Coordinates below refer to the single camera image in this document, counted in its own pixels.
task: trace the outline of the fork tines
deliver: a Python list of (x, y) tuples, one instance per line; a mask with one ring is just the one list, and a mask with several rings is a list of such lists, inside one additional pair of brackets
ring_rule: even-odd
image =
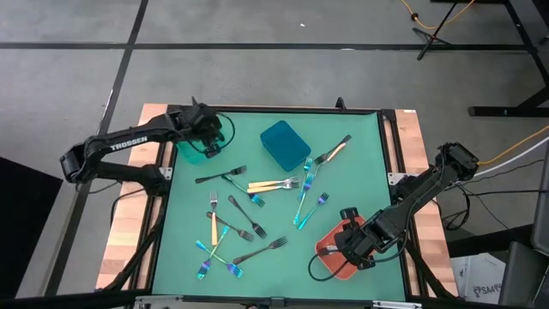
[(212, 204), (212, 208), (215, 209), (215, 206), (217, 206), (217, 192), (216, 191), (209, 192), (209, 202)]
[(323, 163), (324, 161), (326, 161), (326, 159), (328, 159), (328, 154), (320, 154), (318, 156), (318, 158), (315, 159), (315, 164), (320, 164), (320, 163)]
[(272, 249), (276, 249), (276, 248), (280, 248), (283, 245), (287, 244), (287, 242), (288, 242), (288, 238), (286, 238), (286, 236), (284, 236), (284, 237), (281, 237), (281, 238), (273, 241), (269, 246)]
[(254, 235), (246, 232), (245, 230), (240, 230), (240, 232), (238, 232), (238, 235), (248, 241), (254, 241), (254, 238), (255, 238)]
[(231, 175), (238, 175), (238, 174), (244, 173), (244, 172), (246, 172), (247, 169), (248, 169), (248, 167), (246, 167), (246, 166), (233, 168), (231, 170)]
[(263, 239), (267, 237), (267, 233), (265, 233), (265, 230), (263, 230), (263, 228), (260, 227), (259, 224), (256, 224), (253, 228), (254, 228), (254, 231), (257, 233), (257, 235), (259, 235), (259, 237)]
[(259, 207), (265, 206), (265, 202), (257, 194), (250, 193), (250, 194), (248, 194), (248, 196), (250, 197), (250, 200), (253, 203), (256, 203)]
[(226, 265), (227, 270), (236, 277), (240, 278), (244, 274), (244, 272), (235, 264), (227, 264)]

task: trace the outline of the wooden handle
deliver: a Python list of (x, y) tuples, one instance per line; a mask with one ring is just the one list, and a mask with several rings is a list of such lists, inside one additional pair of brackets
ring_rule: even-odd
[(281, 182), (282, 181), (279, 181), (279, 180), (260, 181), (260, 182), (256, 182), (256, 183), (249, 183), (248, 188), (257, 188), (257, 187), (260, 187), (260, 186), (276, 185), (276, 184), (279, 184)]
[(212, 213), (212, 245), (217, 245), (217, 220), (215, 220), (215, 213)]
[(265, 191), (272, 191), (276, 189), (278, 189), (276, 185), (271, 185), (266, 187), (250, 188), (248, 189), (248, 193), (259, 193), (259, 192), (265, 192)]
[(335, 150), (334, 152), (328, 157), (328, 159), (326, 160), (327, 162), (329, 162), (330, 160), (332, 160), (332, 158), (334, 158), (335, 155), (337, 155), (338, 152), (340, 152), (340, 150), (343, 149), (343, 147), (345, 147), (345, 145), (347, 145), (346, 143), (343, 143), (341, 145), (339, 145)]

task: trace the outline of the floor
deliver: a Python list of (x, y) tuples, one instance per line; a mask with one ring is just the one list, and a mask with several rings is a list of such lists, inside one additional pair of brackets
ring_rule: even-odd
[[(128, 41), (140, 0), (0, 0), (0, 42)], [(448, 4), (409, 0), (424, 23), (438, 24)], [(527, 0), (513, 5), (532, 40), (547, 28)], [(150, 0), (138, 43), (308, 42), (416, 44), (406, 8), (398, 0)], [(521, 44), (503, 5), (476, 4), (440, 34), (452, 43)], [(97, 132), (122, 50), (0, 49), (0, 155), (62, 177), (59, 156)], [(549, 51), (540, 49), (549, 60)], [(136, 123), (142, 104), (332, 106), (418, 111), (429, 158), (437, 146), (458, 141), (489, 159), (537, 131), (543, 118), (470, 118), (467, 107), (513, 106), (543, 85), (532, 58), (519, 51), (133, 51), (109, 130)], [(107, 160), (125, 162), (128, 152)], [(539, 149), (517, 165), (542, 158)], [(479, 184), (472, 191), (534, 189), (541, 164)], [(106, 182), (94, 181), (94, 188)], [(88, 198), (59, 288), (60, 294), (94, 289), (118, 189)], [(75, 195), (64, 184), (20, 288), (38, 295)], [(534, 194), (483, 198), (508, 227), (533, 220)], [(439, 196), (443, 213), (464, 208), (457, 191)], [(504, 227), (473, 200), (469, 233)], [(448, 233), (448, 239), (459, 238)]]

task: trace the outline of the black panel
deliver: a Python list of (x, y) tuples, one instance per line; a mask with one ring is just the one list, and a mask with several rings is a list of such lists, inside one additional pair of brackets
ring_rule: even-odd
[(63, 181), (3, 158), (0, 171), (0, 299), (5, 299), (17, 293)]

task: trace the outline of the white cable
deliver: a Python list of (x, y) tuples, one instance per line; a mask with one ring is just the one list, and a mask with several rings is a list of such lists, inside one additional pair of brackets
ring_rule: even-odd
[(512, 161), (515, 161), (515, 160), (517, 160), (517, 159), (523, 157), (525, 154), (529, 153), (530, 151), (532, 151), (532, 150), (538, 148), (538, 147), (541, 146), (544, 142), (547, 142), (547, 141), (549, 141), (549, 137), (546, 137), (544, 140), (542, 140), (541, 142), (538, 142), (537, 144), (535, 144), (534, 146), (532, 146), (532, 147), (529, 148), (528, 150), (524, 151), (523, 153), (519, 154), (518, 156), (516, 156), (516, 157), (514, 157), (514, 158), (511, 158), (511, 159), (505, 161), (504, 163), (502, 163), (502, 164), (500, 164), (500, 165), (498, 165), (498, 166), (494, 166), (494, 167), (489, 168), (489, 169), (487, 169), (487, 170), (485, 170), (485, 171), (482, 171), (482, 172), (480, 172), (480, 173), (476, 173), (473, 177), (477, 177), (477, 176), (480, 176), (480, 175), (483, 175), (483, 174), (486, 174), (486, 173), (489, 173), (489, 172), (493, 172), (493, 171), (499, 169), (500, 167), (504, 167), (504, 166), (508, 165), (509, 163), (511, 163)]

